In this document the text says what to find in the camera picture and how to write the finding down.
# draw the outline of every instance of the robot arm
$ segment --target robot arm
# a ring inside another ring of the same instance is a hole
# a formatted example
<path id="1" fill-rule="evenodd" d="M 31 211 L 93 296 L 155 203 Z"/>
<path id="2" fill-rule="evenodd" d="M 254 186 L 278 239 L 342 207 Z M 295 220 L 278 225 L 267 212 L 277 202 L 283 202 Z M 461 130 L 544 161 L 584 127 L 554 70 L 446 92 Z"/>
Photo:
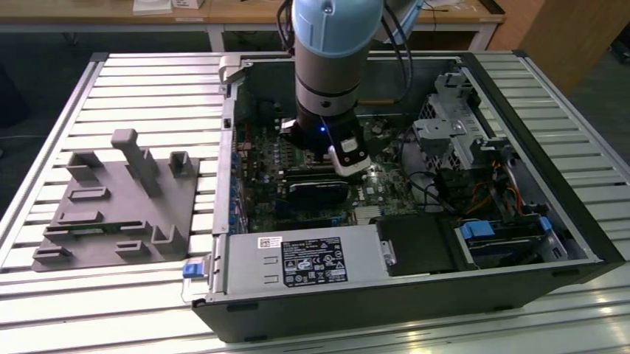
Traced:
<path id="1" fill-rule="evenodd" d="M 422 3 L 422 0 L 293 2 L 298 101 L 294 135 L 299 136 L 303 148 L 331 156 L 342 176 L 360 172 L 372 163 L 354 113 L 370 42 L 393 38 L 404 43 Z"/>

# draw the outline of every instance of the orange wire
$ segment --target orange wire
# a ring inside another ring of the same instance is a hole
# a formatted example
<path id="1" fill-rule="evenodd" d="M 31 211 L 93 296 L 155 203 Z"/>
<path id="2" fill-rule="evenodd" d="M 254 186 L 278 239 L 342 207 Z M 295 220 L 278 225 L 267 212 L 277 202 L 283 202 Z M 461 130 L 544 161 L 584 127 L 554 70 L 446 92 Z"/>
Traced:
<path id="1" fill-rule="evenodd" d="M 489 183 L 489 182 L 480 182 L 480 183 L 476 184 L 474 189 L 473 189 L 473 200 L 472 200 L 472 203 L 474 203 L 474 200 L 477 199 L 477 189 L 478 189 L 484 184 L 486 184 L 486 183 Z"/>
<path id="2" fill-rule="evenodd" d="M 514 188 L 514 187 L 508 187 L 509 190 L 512 190 L 512 192 L 514 193 L 514 197 L 516 197 L 516 210 L 517 212 L 520 212 L 520 214 L 522 215 L 524 214 L 524 210 L 522 210 L 522 205 L 521 205 L 521 193 L 520 191 Z"/>
<path id="3" fill-rule="evenodd" d="M 478 210 L 481 207 L 484 207 L 484 205 L 486 205 L 490 200 L 492 200 L 492 197 L 489 195 L 488 197 L 484 198 L 484 200 L 480 202 L 480 204 L 477 204 L 476 206 L 473 206 L 469 209 L 469 211 L 466 212 L 466 215 L 472 214 L 476 210 Z"/>

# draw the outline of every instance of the black cable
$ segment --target black cable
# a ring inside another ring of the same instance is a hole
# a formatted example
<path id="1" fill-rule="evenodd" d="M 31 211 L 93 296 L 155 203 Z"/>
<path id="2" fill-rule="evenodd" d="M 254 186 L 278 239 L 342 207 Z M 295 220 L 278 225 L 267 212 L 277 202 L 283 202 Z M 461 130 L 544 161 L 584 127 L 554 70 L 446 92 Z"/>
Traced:
<path id="1" fill-rule="evenodd" d="M 384 25 L 385 33 L 388 34 L 388 38 L 390 40 L 390 44 L 393 45 L 394 49 L 394 54 L 396 54 L 396 59 L 398 60 L 401 64 L 401 69 L 404 70 L 404 82 L 405 82 L 405 90 L 408 90 L 408 87 L 412 85 L 410 80 L 408 79 L 408 70 L 405 69 L 405 62 L 404 62 L 404 56 L 401 55 L 401 50 L 398 49 L 398 46 L 396 45 L 396 39 L 394 39 L 394 34 L 393 34 L 393 29 L 390 28 L 390 25 L 388 24 L 388 21 L 385 20 L 385 17 L 381 17 L 381 24 Z"/>
<path id="2" fill-rule="evenodd" d="M 414 126 L 412 126 L 408 131 L 405 132 L 405 135 L 404 135 L 404 140 L 408 138 L 408 135 L 409 133 L 412 132 L 412 129 L 414 128 Z M 405 170 L 405 163 L 404 163 L 404 149 L 405 149 L 405 143 L 404 143 L 404 146 L 401 146 L 401 173 L 404 174 L 404 177 L 406 180 L 409 180 L 409 182 L 412 183 L 412 185 L 418 188 L 418 190 L 421 192 L 424 192 L 429 197 L 432 197 L 441 205 L 442 207 L 445 208 L 446 211 L 449 211 L 452 214 L 454 215 L 462 215 L 462 213 L 460 212 L 460 210 L 452 205 L 449 204 L 449 202 L 441 197 L 438 196 L 437 194 L 432 193 L 429 190 L 426 190 L 425 187 L 421 187 L 418 185 L 418 183 L 416 183 L 410 176 L 413 175 L 408 175 L 408 171 Z"/>
<path id="3" fill-rule="evenodd" d="M 426 207 L 429 205 L 441 205 L 440 203 L 429 203 L 426 200 L 428 200 L 428 194 L 426 194 L 426 191 L 430 190 L 432 187 L 436 187 L 436 183 L 432 183 L 429 186 L 426 186 L 426 189 L 425 189 L 425 206 L 422 207 L 422 211 L 426 212 Z"/>
<path id="4" fill-rule="evenodd" d="M 294 35 L 293 35 L 293 23 L 291 23 L 291 4 L 293 0 L 285 0 L 281 6 L 278 7 L 278 13 L 275 13 L 275 25 L 278 27 L 279 41 L 283 45 L 283 50 L 290 52 L 294 51 Z M 285 13 L 285 28 L 282 25 L 281 18 Z"/>
<path id="5" fill-rule="evenodd" d="M 394 161 L 400 161 L 400 162 L 401 162 L 401 160 L 402 160 L 402 158 L 404 158 L 402 155 L 401 155 L 402 150 L 404 150 L 404 145 L 405 145 L 406 142 L 412 142 L 412 141 L 413 141 L 413 140 L 408 141 L 408 135 L 409 135 L 409 131 L 410 131 L 412 129 L 413 129 L 413 126 L 409 127 L 409 128 L 406 128 L 406 129 L 404 129 L 404 130 L 396 135 L 396 136 L 398 136 L 398 135 L 402 134 L 402 135 L 404 135 L 404 138 L 400 140 L 401 143 L 398 144 L 398 151 L 397 151 L 397 153 L 396 153 L 396 155 L 394 155 Z"/>
<path id="6" fill-rule="evenodd" d="M 412 91 L 412 82 L 414 81 L 414 57 L 412 55 L 412 50 L 410 50 L 410 47 L 408 45 L 408 37 L 405 36 L 404 26 L 401 26 L 401 23 L 398 21 L 398 18 L 396 17 L 396 13 L 394 13 L 392 7 L 388 5 L 388 3 L 384 3 L 384 5 L 385 5 L 385 11 L 388 11 L 388 14 L 393 18 L 394 26 L 396 26 L 396 29 L 398 30 L 401 38 L 404 39 L 404 47 L 405 47 L 405 50 L 408 51 L 408 61 L 409 61 L 408 85 L 405 86 L 404 94 L 396 100 L 396 103 L 400 103 Z M 390 38 L 390 41 L 393 42 L 393 46 L 396 46 L 396 39 L 393 37 Z"/>
<path id="7" fill-rule="evenodd" d="M 437 174 L 433 173 L 432 171 L 416 171 L 416 172 L 410 173 L 409 176 L 412 177 L 413 175 L 425 175 L 425 176 L 428 176 L 428 177 L 430 177 L 430 178 L 437 177 Z"/>
<path id="8" fill-rule="evenodd" d="M 449 10 L 436 10 L 436 7 L 429 3 L 429 2 L 425 2 L 425 4 L 432 7 L 432 14 L 433 14 L 433 31 L 436 32 L 437 31 L 437 19 L 436 19 L 436 12 L 437 11 L 441 11 L 441 12 L 448 12 Z"/>

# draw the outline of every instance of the slotted metal worktable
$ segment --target slotted metal worktable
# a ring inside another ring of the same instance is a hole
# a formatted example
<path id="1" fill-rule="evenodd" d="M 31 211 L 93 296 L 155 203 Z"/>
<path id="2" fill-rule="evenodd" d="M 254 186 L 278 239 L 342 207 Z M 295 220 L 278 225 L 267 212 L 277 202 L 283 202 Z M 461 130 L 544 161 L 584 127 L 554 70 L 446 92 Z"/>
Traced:
<path id="1" fill-rule="evenodd" d="M 529 59 L 510 52 L 477 56 L 629 259 L 626 164 Z M 218 53 L 119 54 L 89 64 L 0 223 L 0 353 L 582 353 L 630 345 L 628 264 L 521 309 L 230 345 L 182 301 L 183 262 L 31 271 L 70 180 L 63 166 L 82 149 L 95 149 L 102 161 L 122 160 L 110 146 L 117 128 L 138 130 L 138 143 L 157 159 L 173 150 L 202 159 L 190 254 L 211 251 L 219 58 Z M 482 111 L 501 135 L 492 113 Z M 322 314 L 335 320 L 333 313 Z"/>

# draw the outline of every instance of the warning label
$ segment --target warning label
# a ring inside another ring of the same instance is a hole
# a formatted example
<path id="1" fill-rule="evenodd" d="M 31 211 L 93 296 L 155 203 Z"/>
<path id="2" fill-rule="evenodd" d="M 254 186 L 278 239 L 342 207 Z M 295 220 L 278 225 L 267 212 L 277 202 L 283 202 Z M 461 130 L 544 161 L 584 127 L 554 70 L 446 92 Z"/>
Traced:
<path id="1" fill-rule="evenodd" d="M 287 287 L 347 282 L 339 237 L 283 242 L 282 247 Z"/>

